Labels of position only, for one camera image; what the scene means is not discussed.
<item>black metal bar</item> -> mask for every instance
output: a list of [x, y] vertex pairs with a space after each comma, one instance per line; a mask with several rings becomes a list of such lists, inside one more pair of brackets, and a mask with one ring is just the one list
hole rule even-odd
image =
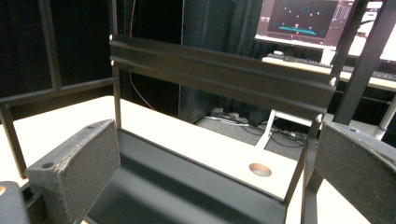
[[21, 145], [18, 140], [17, 132], [14, 127], [14, 119], [12, 118], [9, 105], [0, 104], [0, 120], [3, 124], [6, 136], [11, 147], [12, 155], [14, 156], [15, 163], [20, 173], [21, 178], [26, 178], [24, 170], [26, 169], [26, 162], [23, 157]]
[[306, 190], [306, 183], [309, 180], [310, 174], [314, 170], [315, 157], [317, 154], [316, 139], [319, 131], [320, 124], [322, 122], [321, 116], [318, 116], [316, 120], [312, 121], [311, 128], [309, 129], [308, 136], [306, 137], [306, 143], [302, 156], [304, 157], [304, 176], [303, 176], [303, 197], [302, 197], [302, 210], [301, 210], [301, 223], [305, 223], [307, 220], [316, 219], [316, 198], [312, 199], [311, 192]]
[[294, 191], [296, 190], [298, 181], [300, 180], [301, 173], [303, 172], [304, 169], [304, 163], [305, 163], [305, 156], [304, 152], [306, 151], [306, 144], [303, 148], [303, 151], [300, 154], [300, 158], [297, 161], [296, 168], [294, 169], [293, 176], [291, 177], [291, 181], [288, 187], [288, 191], [286, 192], [285, 198], [283, 202], [289, 206], [291, 202], [291, 198], [293, 197]]
[[52, 88], [59, 90], [62, 87], [61, 70], [59, 68], [58, 52], [56, 49], [55, 31], [53, 29], [50, 0], [38, 0], [40, 7], [41, 23], [43, 25], [44, 38], [46, 41], [47, 56], [49, 60], [49, 73]]
[[396, 148], [346, 125], [326, 123], [316, 168], [370, 223], [395, 223]]
[[121, 129], [121, 104], [120, 104], [120, 69], [117, 67], [113, 67], [113, 76], [114, 76], [114, 106], [116, 109], [116, 127], [117, 129]]
[[[113, 38], [113, 35], [117, 35], [119, 33], [118, 31], [118, 17], [117, 17], [117, 0], [112, 0], [111, 1], [111, 6], [110, 6], [110, 21], [111, 21], [111, 31], [112, 35], [110, 36], [110, 41]], [[114, 83], [113, 83], [113, 92], [114, 92], [114, 106], [115, 106], [115, 113], [116, 113], [116, 127], [117, 129], [121, 129], [121, 106], [120, 106], [120, 69], [118, 67], [113, 67], [112, 68], [112, 73], [113, 73], [113, 78], [114, 78]]]
[[86, 126], [26, 169], [49, 223], [81, 223], [120, 167], [113, 119]]
[[10, 107], [15, 105], [24, 105], [32, 102], [47, 100], [67, 94], [72, 94], [79, 91], [88, 91], [97, 89], [109, 85], [113, 85], [114, 77], [103, 78], [100, 80], [84, 82], [76, 85], [65, 86], [60, 90], [47, 90], [47, 91], [35, 91], [26, 94], [10, 96], [0, 99], [0, 104], [7, 104]]
[[202, 49], [113, 36], [114, 66], [134, 73], [315, 119], [335, 91], [330, 77]]
[[41, 194], [34, 194], [30, 183], [21, 187], [24, 203], [31, 224], [48, 223], [48, 213]]
[[31, 224], [17, 183], [0, 182], [0, 223]]
[[322, 181], [323, 177], [319, 175], [318, 172], [314, 169], [308, 178], [306, 188], [309, 190], [313, 190], [314, 192], [318, 192]]
[[346, 29], [343, 32], [343, 36], [340, 41], [340, 45], [337, 46], [337, 51], [335, 52], [333, 58], [332, 71], [330, 72], [330, 75], [332, 77], [338, 77], [338, 81], [344, 63], [347, 59], [350, 46], [355, 39], [355, 35], [358, 32], [358, 29], [361, 27], [361, 20], [366, 11], [368, 2], [369, 0], [355, 1], [352, 10], [349, 12], [351, 13], [350, 20], [347, 22]]
[[387, 44], [389, 36], [396, 22], [396, 1], [384, 1], [373, 29], [367, 38], [366, 45], [361, 53], [352, 77], [347, 83], [346, 93], [334, 115], [334, 122], [348, 125], [352, 120], [358, 103], [370, 81], [370, 77], [380, 59], [381, 53]]

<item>wire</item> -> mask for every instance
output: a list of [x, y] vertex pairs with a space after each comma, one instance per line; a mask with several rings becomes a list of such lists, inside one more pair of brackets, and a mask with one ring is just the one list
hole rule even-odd
[[248, 126], [248, 124], [246, 124], [246, 123], [240, 123], [240, 122], [237, 122], [237, 121], [234, 121], [234, 120], [229, 120], [229, 119], [221, 119], [221, 118], [216, 118], [216, 117], [204, 117], [204, 119], [219, 120], [219, 121], [221, 121], [223, 123], [231, 124], [231, 125], [235, 125], [235, 126], [245, 126], [245, 127]]
[[271, 139], [274, 140], [275, 143], [277, 143], [278, 145], [282, 146], [282, 147], [303, 147], [304, 144], [300, 144], [298, 146], [286, 146], [284, 144], [279, 143], [278, 141], [275, 140], [274, 135], [271, 135]]
[[[129, 28], [129, 37], [133, 36], [133, 24], [134, 24], [134, 7], [135, 7], [135, 2], [132, 6], [132, 13], [131, 13], [131, 23], [130, 23], [130, 28]], [[129, 72], [129, 82], [131, 83], [132, 87], [134, 88], [134, 90], [136, 91], [137, 95], [139, 95], [140, 99], [142, 99], [146, 105], [148, 105], [148, 107], [150, 107], [152, 110], [155, 110], [154, 107], [152, 107], [149, 102], [146, 101], [146, 99], [142, 96], [142, 94], [140, 94], [140, 92], [137, 90], [137, 87], [134, 85], [134, 83], [132, 82], [132, 75], [131, 72]]]
[[155, 110], [150, 104], [149, 102], [147, 102], [145, 100], [145, 98], [140, 94], [140, 92], [137, 90], [136, 86], [134, 85], [134, 83], [132, 82], [132, 76], [131, 73], [129, 73], [129, 82], [131, 82], [132, 87], [134, 88], [134, 90], [136, 91], [137, 95], [139, 95], [140, 99], [142, 99], [146, 105], [148, 105], [152, 110]]
[[171, 115], [171, 116], [172, 116], [172, 109], [173, 109], [173, 107], [174, 107], [175, 102], [177, 101], [177, 99], [178, 99], [178, 95], [175, 96], [174, 100], [172, 101], [171, 108], [169, 108], [169, 115]]
[[251, 133], [251, 134], [254, 134], [254, 135], [258, 135], [258, 136], [262, 136], [263, 135], [263, 133], [253, 133], [253, 132], [251, 132], [250, 130], [248, 130], [247, 128], [245, 128], [245, 127], [241, 127], [243, 130], [245, 130], [247, 133]]

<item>white desk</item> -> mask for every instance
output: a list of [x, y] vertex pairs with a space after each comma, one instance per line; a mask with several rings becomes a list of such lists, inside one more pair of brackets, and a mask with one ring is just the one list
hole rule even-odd
[[[40, 159], [84, 126], [114, 118], [113, 103], [113, 97], [103, 97], [15, 121], [27, 165]], [[125, 101], [121, 101], [121, 112], [122, 127], [127, 131], [278, 197], [282, 198], [286, 193], [295, 161]], [[0, 181], [12, 180], [22, 185], [24, 181], [18, 176], [3, 127], [0, 127], [0, 155]], [[270, 177], [254, 175], [248, 169], [252, 162], [267, 165], [273, 174]], [[302, 181], [291, 200], [287, 223], [299, 223], [301, 187]], [[326, 181], [319, 191], [318, 199], [319, 223], [340, 223], [345, 217], [350, 218], [349, 223], [367, 223]]]
[[[301, 69], [301, 70], [305, 70], [305, 71], [313, 71], [313, 72], [318, 72], [322, 75], [328, 76], [331, 72], [330, 68], [324, 68], [324, 67], [318, 67], [318, 66], [314, 66], [314, 65], [310, 65], [310, 64], [303, 64], [303, 63], [291, 63], [291, 62], [285, 62], [283, 60], [279, 60], [279, 59], [274, 59], [274, 58], [262, 58], [262, 61], [264, 63], [272, 63], [272, 64], [277, 64], [277, 65], [281, 65], [281, 66], [286, 66], [286, 67], [291, 67], [291, 68], [295, 68], [295, 69]], [[347, 72], [341, 72], [341, 76], [340, 79], [341, 81], [345, 81], [348, 82], [349, 79], [351, 77], [350, 73]], [[376, 78], [376, 77], [371, 77], [370, 78], [370, 82], [368, 84], [369, 87], [373, 87], [373, 88], [377, 88], [380, 90], [385, 90], [385, 91], [395, 91], [396, 92], [396, 82], [394, 81], [389, 81], [389, 80], [384, 80], [384, 79], [380, 79], [380, 78]], [[396, 96], [393, 98], [393, 101], [391, 102], [389, 109], [386, 113], [386, 115], [384, 116], [383, 120], [381, 121], [381, 123], [378, 125], [378, 127], [374, 127], [372, 125], [368, 125], [368, 124], [363, 124], [360, 122], [357, 122], [355, 120], [353, 120], [350, 123], [350, 126], [353, 128], [356, 128], [358, 130], [365, 131], [367, 134], [370, 134], [371, 136], [374, 136], [375, 138], [381, 140], [382, 137], [384, 136], [385, 132], [384, 130], [386, 130], [388, 128], [388, 125], [393, 117], [393, 115], [396, 112]], [[298, 123], [301, 123], [303, 125], [309, 126], [310, 123], [308, 123], [309, 121], [307, 120], [303, 120], [300, 118], [295, 118], [293, 116], [290, 116], [288, 114], [279, 112], [279, 111], [275, 111], [273, 110], [271, 112], [270, 115], [270, 119], [268, 121], [268, 125], [266, 127], [265, 133], [262, 136], [262, 139], [259, 141], [259, 143], [257, 144], [258, 148], [264, 148], [270, 138], [270, 130], [271, 130], [271, 126], [272, 123], [274, 121], [275, 117], [280, 117], [283, 119], [288, 119], [291, 121], [295, 121]], [[332, 120], [332, 115], [326, 115], [324, 118], [325, 121], [331, 121]]]

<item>screw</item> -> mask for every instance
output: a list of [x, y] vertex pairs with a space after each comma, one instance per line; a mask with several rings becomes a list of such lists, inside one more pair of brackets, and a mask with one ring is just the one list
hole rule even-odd
[[337, 78], [336, 78], [336, 77], [333, 77], [332, 80], [330, 80], [329, 84], [330, 84], [331, 86], [335, 86], [335, 81], [337, 81]]
[[317, 116], [317, 122], [318, 122], [318, 123], [321, 123], [321, 122], [322, 122], [322, 119], [323, 119], [323, 115], [319, 114], [319, 115]]

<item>cable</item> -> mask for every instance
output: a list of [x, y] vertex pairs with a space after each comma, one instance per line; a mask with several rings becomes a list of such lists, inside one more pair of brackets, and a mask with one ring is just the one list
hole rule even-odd
[[237, 121], [234, 121], [234, 120], [229, 120], [229, 119], [220, 119], [220, 118], [216, 118], [216, 117], [204, 117], [204, 119], [219, 120], [219, 121], [221, 121], [223, 123], [231, 124], [231, 125], [235, 125], [235, 126], [245, 126], [245, 127], [248, 126], [248, 124], [240, 123], [240, 122], [237, 122]]
[[243, 130], [245, 130], [247, 133], [251, 133], [251, 134], [254, 134], [254, 135], [258, 135], [258, 136], [262, 136], [263, 135], [263, 133], [253, 133], [253, 132], [251, 132], [251, 131], [249, 131], [247, 128], [245, 128], [245, 127], [241, 127]]
[[132, 82], [131, 73], [129, 73], [129, 82], [131, 82], [132, 87], [133, 87], [134, 90], [136, 91], [137, 95], [139, 95], [140, 99], [142, 99], [142, 100], [146, 103], [146, 105], [148, 105], [152, 110], [155, 110], [155, 109], [149, 104], [149, 102], [147, 102], [147, 101], [145, 100], [145, 98], [143, 98], [143, 96], [142, 96], [142, 95], [140, 94], [140, 92], [137, 90], [136, 86], [135, 86], [134, 83]]
[[173, 107], [174, 107], [175, 102], [177, 101], [177, 99], [178, 99], [178, 95], [177, 95], [177, 96], [174, 98], [174, 100], [172, 101], [171, 108], [169, 108], [169, 115], [170, 115], [170, 116], [172, 116], [172, 109], [173, 109]]
[[283, 144], [279, 143], [278, 141], [276, 141], [274, 138], [274, 135], [271, 135], [271, 138], [272, 138], [272, 140], [274, 140], [275, 143], [277, 143], [278, 145], [280, 145], [282, 147], [303, 147], [304, 146], [304, 144], [299, 145], [299, 146], [286, 146], [286, 145], [283, 145]]
[[[130, 28], [129, 28], [129, 37], [132, 37], [132, 36], [133, 36], [132, 29], [133, 29], [133, 24], [134, 24], [134, 7], [135, 7], [135, 2], [136, 2], [136, 1], [134, 1], [133, 7], [132, 7], [131, 24], [130, 24]], [[146, 99], [142, 96], [142, 94], [140, 94], [140, 92], [137, 90], [137, 87], [136, 87], [136, 86], [134, 85], [134, 83], [132, 82], [132, 75], [131, 75], [131, 72], [129, 72], [129, 82], [131, 83], [132, 87], [133, 87], [134, 90], [136, 91], [137, 95], [139, 95], [140, 99], [142, 99], [142, 100], [146, 103], [146, 105], [148, 105], [148, 107], [150, 107], [152, 110], [155, 110], [154, 107], [152, 107], [152, 106], [149, 104], [149, 102], [147, 102]]]
[[296, 134], [295, 136], [290, 136], [289, 133], [282, 133], [283, 137], [286, 138], [286, 139], [289, 139], [289, 140], [294, 141], [294, 142], [301, 142], [301, 143], [303, 143], [304, 140], [305, 140], [305, 138], [303, 137], [303, 135], [300, 134], [300, 133], [295, 133], [295, 134]]

